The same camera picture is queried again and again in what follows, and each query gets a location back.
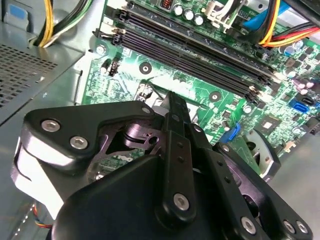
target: green circuit board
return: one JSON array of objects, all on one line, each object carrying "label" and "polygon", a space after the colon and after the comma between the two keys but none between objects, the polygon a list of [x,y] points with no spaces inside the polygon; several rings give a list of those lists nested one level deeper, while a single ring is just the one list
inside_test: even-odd
[{"label": "green circuit board", "polygon": [[[184,97],[187,103],[196,103],[195,105],[198,106],[197,123],[204,129],[212,144],[218,142],[225,133],[221,122],[225,119],[224,113],[228,111],[230,113],[227,119],[229,125],[231,127],[236,123],[241,125],[241,133],[230,145],[257,173],[259,173],[259,168],[256,161],[248,148],[243,145],[245,143],[241,136],[257,126],[262,128],[264,118],[270,116],[278,120],[278,125],[265,136],[272,146],[276,147],[279,143],[287,143],[301,138],[305,132],[299,127],[311,115],[317,113],[315,107],[311,108],[309,114],[301,114],[289,107],[288,101],[294,97],[296,90],[289,82],[283,82],[278,94],[264,109],[251,105],[251,113],[246,114],[244,113],[244,107],[247,105],[246,100],[233,93],[176,71],[127,48],[115,47],[107,42],[97,42],[97,44],[103,44],[106,47],[107,55],[92,60],[82,104],[132,101],[141,82],[151,79],[149,82],[159,91],[171,90]],[[100,68],[103,62],[108,58],[113,59],[119,53],[121,53],[122,60],[118,74],[111,77],[101,73]],[[141,73],[139,67],[142,63],[149,63],[152,66],[152,71],[149,74]],[[213,92],[221,93],[219,101],[212,101],[210,94]],[[265,92],[271,92],[271,89],[265,89]],[[115,159],[120,161],[117,166],[122,165],[121,161],[129,162],[120,158]]]},{"label": "green circuit board", "polygon": [[[244,55],[248,55],[254,57],[256,61],[262,62],[264,64],[269,65],[273,69],[277,70],[279,73],[282,73],[283,70],[287,69],[285,65],[286,61],[288,60],[288,56],[285,56],[283,53],[278,51],[278,47],[273,48],[269,52],[269,56],[267,59],[262,60],[259,57],[256,57],[256,50],[250,43],[247,42],[240,42],[234,39],[232,36],[223,33],[223,28],[216,28],[212,26],[210,21],[206,20],[206,16],[201,12],[202,9],[205,9],[208,2],[210,0],[174,0],[172,6],[174,5],[181,5],[183,9],[192,9],[195,14],[201,14],[204,18],[204,23],[201,26],[196,26],[192,21],[185,20],[182,16],[175,16],[172,11],[167,12],[164,9],[160,8],[161,0],[134,0],[135,4],[143,6],[146,9],[151,10],[152,12],[160,13],[175,22],[181,23],[184,26],[189,27],[192,31],[199,32],[205,36],[208,36],[216,41],[219,41],[223,44],[227,44],[233,49],[236,49],[242,52]],[[219,0],[222,4],[225,4],[227,0]],[[238,13],[237,19],[242,21],[250,20],[252,17],[256,16],[258,12],[250,9],[247,6],[243,6]],[[275,26],[275,33],[281,33],[287,30],[286,27],[276,24]],[[294,54],[290,56],[290,58],[297,61],[297,67],[295,67],[295,71],[297,75],[304,75],[307,73],[319,73],[320,72],[320,64],[319,60],[316,59],[316,56],[320,54],[320,46],[315,42],[304,39],[304,46],[300,49],[296,49]],[[313,48],[312,53],[307,54],[307,58],[303,61],[299,60],[299,57],[303,55],[308,48]]]},{"label": "green circuit board", "polygon": [[[213,27],[209,22],[205,22],[202,26],[195,26],[192,22],[186,21],[182,17],[174,16],[172,12],[160,9],[158,1],[160,0],[135,0],[134,2],[139,6],[143,6],[146,9],[160,13],[178,23],[188,26],[192,31],[197,31],[216,41],[227,44],[244,55],[255,58],[257,62],[269,65],[279,73],[288,68],[288,59],[292,59],[298,63],[298,66],[294,67],[294,71],[299,76],[309,76],[311,73],[317,75],[320,73],[319,60],[317,60],[320,54],[320,46],[309,39],[304,39],[303,47],[296,49],[295,53],[290,57],[280,53],[278,48],[273,48],[269,52],[268,58],[262,60],[256,56],[256,50],[249,43],[235,40],[233,37],[224,34],[222,29]],[[195,13],[200,13],[207,3],[208,0],[175,0],[175,4],[181,4],[184,8],[191,8]],[[248,20],[256,14],[257,12],[244,6],[237,18]],[[282,32],[286,29],[286,27],[277,24],[275,31]],[[271,88],[262,87],[264,94],[268,96],[272,95],[272,99],[266,102],[263,109],[260,109],[247,103],[244,98],[236,94],[173,69],[128,48],[114,46],[109,41],[101,39],[96,41],[95,46],[104,46],[105,53],[97,54],[95,52],[96,58],[91,61],[82,98],[83,105],[139,100],[137,99],[137,93],[146,84],[151,85],[154,92],[159,94],[159,99],[164,98],[168,91],[176,92],[186,100],[188,105],[192,106],[196,117],[192,116],[194,118],[191,120],[204,129],[211,144],[217,143],[226,133],[227,130],[222,122],[227,121],[230,128],[239,124],[241,127],[240,132],[228,144],[258,174],[261,173],[260,168],[243,136],[252,129],[256,129],[266,137],[274,148],[287,144],[286,149],[290,151],[290,146],[295,146],[292,143],[298,144],[299,139],[306,134],[302,125],[318,113],[318,110],[314,106],[311,106],[306,114],[298,112],[289,106],[288,103],[297,94],[297,89],[285,77],[276,95],[272,95],[273,91]],[[300,59],[302,55],[306,55],[304,60]],[[119,63],[117,74],[110,76],[108,72],[101,72],[101,66],[107,60],[111,61],[115,58],[118,59]],[[150,68],[148,73],[141,70],[141,66],[146,63]],[[231,72],[241,77],[244,81],[252,81],[252,79],[241,75],[239,72],[235,72],[230,67],[223,66],[217,62],[210,62],[210,64],[221,68],[222,71]],[[213,99],[213,93],[218,93],[218,100]],[[251,111],[246,113],[245,108],[247,107],[250,107]],[[288,151],[282,149],[278,152],[278,156],[281,157],[286,152]],[[137,151],[127,155],[113,156],[103,161],[101,167],[106,172],[113,171],[142,154],[142,151]]]}]

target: ram slot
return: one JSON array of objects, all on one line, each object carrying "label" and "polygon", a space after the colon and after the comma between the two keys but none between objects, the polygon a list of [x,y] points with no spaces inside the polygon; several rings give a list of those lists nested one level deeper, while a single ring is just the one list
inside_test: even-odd
[{"label": "ram slot", "polygon": [[266,65],[218,41],[208,39],[206,36],[190,30],[188,27],[163,15],[151,12],[137,4],[129,4],[125,10],[127,14],[122,19],[128,24],[186,46],[190,50],[211,58],[217,63],[253,78],[256,82],[270,83],[272,81],[271,78],[275,78]]},{"label": "ram slot", "polygon": [[253,94],[250,82],[129,29],[123,35],[116,35],[112,42],[241,97]]}]

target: black wire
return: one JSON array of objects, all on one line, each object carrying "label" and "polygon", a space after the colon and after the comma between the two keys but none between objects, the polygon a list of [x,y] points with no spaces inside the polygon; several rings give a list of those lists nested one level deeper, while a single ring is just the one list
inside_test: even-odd
[{"label": "black wire", "polygon": [[[50,3],[51,3],[51,6],[54,7],[54,0],[50,0]],[[38,38],[35,40],[33,45],[39,46],[39,44],[41,43],[42,39],[45,36],[46,24],[47,24],[47,20],[44,21],[44,24],[42,26],[41,32],[40,32]]]},{"label": "black wire", "polygon": [[250,32],[248,35],[241,36],[239,39],[246,40],[250,43],[258,44],[263,39],[263,37],[267,34],[267,32],[270,28],[270,24],[272,22],[273,15],[275,14],[276,3],[277,3],[276,0],[270,0],[265,19],[264,19],[263,23],[261,24],[261,26],[257,30]]},{"label": "black wire", "polygon": [[303,24],[300,24],[300,25],[297,25],[297,26],[294,26],[288,30],[285,30],[277,35],[274,35],[273,37],[280,37],[280,36],[284,36],[284,35],[288,35],[288,34],[291,34],[291,33],[294,33],[294,32],[298,32],[298,31],[303,31],[305,29],[309,29],[309,28],[313,28],[315,27],[314,24],[310,23],[310,22],[306,22],[306,23],[303,23]]},{"label": "black wire", "polygon": [[75,8],[70,12],[62,21],[60,21],[57,25],[53,28],[53,35],[60,32],[66,26],[68,26],[76,16],[84,9],[85,5],[87,4],[88,0],[80,0]]}]

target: capacitor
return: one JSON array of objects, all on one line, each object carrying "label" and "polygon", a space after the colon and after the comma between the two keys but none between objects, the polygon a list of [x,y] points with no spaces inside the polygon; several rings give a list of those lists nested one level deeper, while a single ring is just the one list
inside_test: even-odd
[{"label": "capacitor", "polygon": [[293,79],[292,83],[298,88],[298,89],[304,89],[306,85],[299,79]]},{"label": "capacitor", "polygon": [[230,131],[230,126],[227,121],[223,121],[221,124],[226,132]]},{"label": "capacitor", "polygon": [[279,53],[285,55],[285,56],[291,56],[295,54],[296,49],[293,45],[285,45],[285,46],[280,46],[278,48]]},{"label": "capacitor", "polygon": [[296,42],[294,43],[294,47],[295,47],[296,49],[301,49],[303,46],[304,46],[304,41],[302,41],[302,40],[296,41]]},{"label": "capacitor", "polygon": [[174,15],[181,16],[183,12],[184,12],[184,8],[180,4],[174,5],[173,7]]},{"label": "capacitor", "polygon": [[251,111],[252,111],[251,106],[246,105],[246,106],[243,107],[243,112],[244,112],[245,114],[249,114],[249,113],[251,113]]},{"label": "capacitor", "polygon": [[204,18],[200,13],[197,13],[196,15],[194,15],[193,22],[195,25],[201,26],[204,23]]},{"label": "capacitor", "polygon": [[308,89],[300,89],[300,88],[296,88],[296,90],[301,94],[301,95],[306,95],[308,93]]},{"label": "capacitor", "polygon": [[297,75],[296,71],[293,68],[287,68],[283,70],[282,73],[290,79],[294,78]]},{"label": "capacitor", "polygon": [[105,60],[100,67],[100,73],[106,74],[111,63],[112,63],[111,59],[108,58],[107,60]]},{"label": "capacitor", "polygon": [[190,8],[187,8],[186,10],[184,10],[183,17],[185,20],[191,21],[192,19],[194,19],[194,16],[195,16],[195,13]]}]

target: red wire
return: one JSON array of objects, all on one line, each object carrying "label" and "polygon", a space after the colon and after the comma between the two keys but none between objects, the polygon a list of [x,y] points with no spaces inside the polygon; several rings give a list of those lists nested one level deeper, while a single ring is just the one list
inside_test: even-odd
[{"label": "red wire", "polygon": [[319,30],[318,27],[311,27],[309,29],[305,29],[305,30],[302,30],[302,31],[296,31],[296,32],[293,32],[293,33],[290,33],[290,34],[287,34],[287,35],[283,35],[283,36],[276,36],[274,38],[272,38],[272,40],[283,40],[283,39],[288,39],[288,38],[291,38],[291,37],[294,37],[294,36],[297,36],[299,34],[304,34],[304,33],[308,33],[310,31],[316,31],[316,30]]}]

